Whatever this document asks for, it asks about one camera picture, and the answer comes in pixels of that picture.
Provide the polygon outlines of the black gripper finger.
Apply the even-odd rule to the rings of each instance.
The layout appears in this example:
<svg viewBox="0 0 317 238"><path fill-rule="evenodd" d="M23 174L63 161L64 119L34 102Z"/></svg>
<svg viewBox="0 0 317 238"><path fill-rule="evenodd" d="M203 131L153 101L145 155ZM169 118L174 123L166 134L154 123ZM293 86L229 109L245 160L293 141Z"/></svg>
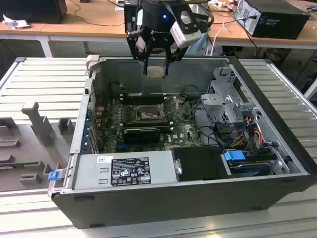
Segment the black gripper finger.
<svg viewBox="0 0 317 238"><path fill-rule="evenodd" d="M181 61L185 55L185 48L179 48L172 38L164 37L164 49L166 53L165 59L165 75L168 75L169 66L175 61Z"/></svg>
<svg viewBox="0 0 317 238"><path fill-rule="evenodd" d="M141 38L145 46L142 51L137 47L138 39ZM148 72L148 59L153 49L153 38L148 30L135 30L127 32L127 43L133 59L144 63L143 74Z"/></svg>

